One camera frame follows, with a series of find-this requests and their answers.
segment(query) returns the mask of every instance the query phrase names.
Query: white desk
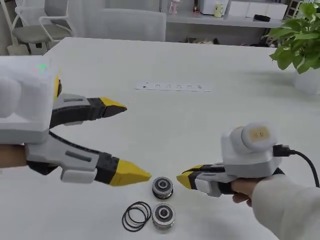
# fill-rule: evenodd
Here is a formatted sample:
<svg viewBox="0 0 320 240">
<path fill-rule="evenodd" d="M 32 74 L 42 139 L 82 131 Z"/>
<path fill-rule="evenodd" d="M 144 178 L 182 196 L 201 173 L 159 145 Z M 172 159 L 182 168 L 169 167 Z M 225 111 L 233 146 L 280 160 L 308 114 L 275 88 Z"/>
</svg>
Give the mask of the white desk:
<svg viewBox="0 0 320 240">
<path fill-rule="evenodd" d="M 54 129 L 77 144 L 135 162 L 150 182 L 110 187 L 61 183 L 59 171 L 41 176 L 28 168 L 0 176 L 0 229 L 4 240 L 275 240 L 245 204 L 231 196 L 208 197 L 187 190 L 176 175 L 221 160 L 220 135 L 233 126 L 269 121 L 279 142 L 302 151 L 320 171 L 320 99 L 291 85 L 292 68 L 280 71 L 269 48 L 66 38 L 48 54 L 62 69 L 63 91 L 108 96 L 128 107 L 109 119 Z M 212 92 L 135 90 L 136 83 L 204 83 Z M 295 156 L 281 168 L 313 186 L 308 165 Z M 167 202 L 176 223 L 166 235 L 151 221 L 138 233 L 121 225 L 135 201 L 152 207 L 154 178 L 175 184 Z"/>
</svg>

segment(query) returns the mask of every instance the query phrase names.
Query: white box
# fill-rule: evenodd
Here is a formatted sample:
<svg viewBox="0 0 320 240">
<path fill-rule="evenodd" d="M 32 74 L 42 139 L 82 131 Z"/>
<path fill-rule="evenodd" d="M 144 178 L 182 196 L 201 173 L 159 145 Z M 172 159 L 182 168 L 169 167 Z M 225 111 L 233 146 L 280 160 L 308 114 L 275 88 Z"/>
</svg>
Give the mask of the white box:
<svg viewBox="0 0 320 240">
<path fill-rule="evenodd" d="M 213 15 L 215 13 L 216 5 L 222 4 L 222 15 L 225 14 L 229 0 L 200 0 L 199 9 L 202 14 Z"/>
<path fill-rule="evenodd" d="M 250 2 L 246 17 L 253 18 L 256 14 L 266 16 L 268 6 L 269 4 L 266 2 Z"/>
<path fill-rule="evenodd" d="M 287 5 L 282 3 L 269 3 L 266 16 L 270 17 L 271 19 L 282 20 L 285 16 L 287 7 Z"/>
<path fill-rule="evenodd" d="M 229 5 L 229 16 L 246 17 L 249 9 L 248 1 L 231 1 Z"/>
</svg>

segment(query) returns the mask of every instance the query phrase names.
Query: person's hand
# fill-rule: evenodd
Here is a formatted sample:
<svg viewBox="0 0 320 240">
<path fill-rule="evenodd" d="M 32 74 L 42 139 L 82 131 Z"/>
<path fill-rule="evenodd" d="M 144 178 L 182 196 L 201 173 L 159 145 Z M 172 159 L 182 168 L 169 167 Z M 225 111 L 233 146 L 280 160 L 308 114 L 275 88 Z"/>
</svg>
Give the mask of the person's hand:
<svg viewBox="0 0 320 240">
<path fill-rule="evenodd" d="M 247 179 L 247 178 L 239 178 L 231 183 L 232 190 L 237 192 L 235 195 L 233 195 L 233 201 L 236 204 L 242 203 L 246 201 L 246 204 L 249 207 L 252 207 L 251 197 L 252 193 L 254 192 L 254 189 L 256 185 L 261 181 L 262 179 Z"/>
<path fill-rule="evenodd" d="M 0 169 L 27 165 L 25 146 L 0 144 Z"/>
</svg>

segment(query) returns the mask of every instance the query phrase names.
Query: black o-ring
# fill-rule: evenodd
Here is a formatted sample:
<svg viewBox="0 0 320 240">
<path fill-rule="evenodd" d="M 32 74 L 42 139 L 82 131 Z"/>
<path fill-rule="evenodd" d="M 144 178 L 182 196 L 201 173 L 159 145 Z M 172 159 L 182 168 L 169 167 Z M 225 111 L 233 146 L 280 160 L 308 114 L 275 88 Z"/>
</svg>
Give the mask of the black o-ring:
<svg viewBox="0 0 320 240">
<path fill-rule="evenodd" d="M 140 231 L 144 227 L 144 224 L 141 224 L 139 226 L 133 226 L 133 225 L 129 224 L 128 221 L 127 221 L 127 218 L 126 218 L 127 213 L 128 212 L 126 211 L 125 214 L 122 215 L 122 221 L 121 222 L 122 222 L 123 228 L 126 229 L 127 231 L 133 232 L 133 233 Z"/>
<path fill-rule="evenodd" d="M 141 204 L 141 206 L 143 206 L 144 209 L 147 211 L 147 215 L 145 214 L 145 212 L 143 212 L 143 214 L 144 214 L 144 221 L 136 221 L 136 220 L 133 220 L 132 217 L 131 217 L 131 215 L 130 215 L 130 211 L 131 211 L 131 210 L 133 210 L 133 209 L 139 209 L 139 210 L 143 211 L 141 208 L 139 208 L 139 207 L 131 207 L 131 208 L 127 211 L 127 215 L 128 215 L 128 217 L 129 217 L 130 221 L 133 222 L 133 223 L 135 223 L 135 224 L 144 224 L 144 223 L 146 223 L 146 221 L 149 219 L 148 209 L 147 209 L 144 205 L 142 205 L 142 204 Z"/>
<path fill-rule="evenodd" d="M 123 228 L 125 229 L 125 230 L 127 230 L 128 232 L 131 232 L 131 233 L 136 233 L 136 232 L 138 232 L 138 231 L 140 231 L 145 225 L 143 224 L 143 225 L 141 225 L 140 226 L 140 228 L 138 228 L 138 229 L 130 229 L 130 228 L 128 228 L 126 225 L 125 225 L 125 222 L 124 222 L 124 220 L 125 220 L 125 214 L 124 215 L 122 215 L 122 226 L 123 226 Z"/>
<path fill-rule="evenodd" d="M 138 228 L 141 227 L 141 225 L 144 225 L 144 224 L 146 223 L 147 216 L 146 216 L 145 212 L 144 212 L 141 208 L 139 208 L 139 207 L 131 207 L 131 208 L 126 212 L 126 216 L 129 214 L 129 212 L 130 212 L 131 210 L 138 210 L 138 211 L 140 211 L 140 212 L 143 214 L 143 216 L 144 216 L 144 221 L 143 221 L 143 222 L 132 221 L 134 224 L 137 224 L 137 225 L 138 225 L 138 226 L 134 226 L 134 225 L 129 224 L 127 218 L 125 217 L 125 218 L 124 218 L 124 222 L 125 222 L 130 228 L 138 229 Z"/>
<path fill-rule="evenodd" d="M 130 211 L 131 210 L 138 210 L 140 212 L 143 213 L 144 215 L 144 221 L 135 221 L 132 219 L 131 215 L 130 215 Z M 135 225 L 132 225 L 132 224 L 129 224 L 128 223 L 128 220 L 127 220 L 127 216 L 129 217 L 129 219 L 134 223 L 136 224 L 137 226 Z M 121 223 L 122 223 L 122 226 L 124 229 L 126 229 L 127 231 L 129 232 L 132 232 L 132 233 L 135 233 L 135 232 L 138 232 L 140 231 L 144 226 L 145 224 L 147 223 L 147 221 L 151 218 L 152 216 L 152 209 L 151 207 L 149 206 L 149 204 L 147 204 L 146 202 L 144 201 L 137 201 L 133 204 L 131 204 L 124 212 L 124 214 L 122 215 L 122 219 L 121 219 Z"/>
<path fill-rule="evenodd" d="M 151 207 L 149 206 L 149 204 L 147 204 L 147 203 L 144 202 L 144 201 L 137 201 L 137 202 L 131 204 L 131 206 L 129 206 L 128 209 L 129 209 L 129 208 L 132 208 L 133 206 L 136 206 L 136 205 L 137 205 L 137 206 L 142 206 L 142 207 L 146 210 L 146 214 L 147 214 L 147 216 L 148 216 L 148 219 L 151 218 L 152 209 L 151 209 Z"/>
</svg>

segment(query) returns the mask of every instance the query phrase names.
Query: electrical outlet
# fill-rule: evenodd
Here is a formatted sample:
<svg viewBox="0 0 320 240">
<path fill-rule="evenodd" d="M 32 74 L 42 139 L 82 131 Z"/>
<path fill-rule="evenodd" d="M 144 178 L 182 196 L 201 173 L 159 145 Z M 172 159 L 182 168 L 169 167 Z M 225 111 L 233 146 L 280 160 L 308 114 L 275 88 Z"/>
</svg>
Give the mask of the electrical outlet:
<svg viewBox="0 0 320 240">
<path fill-rule="evenodd" d="M 211 92 L 211 88 L 203 84 L 182 83 L 152 83 L 142 82 L 135 87 L 137 90 L 160 90 L 160 91 L 189 91 L 189 92 Z"/>
</svg>

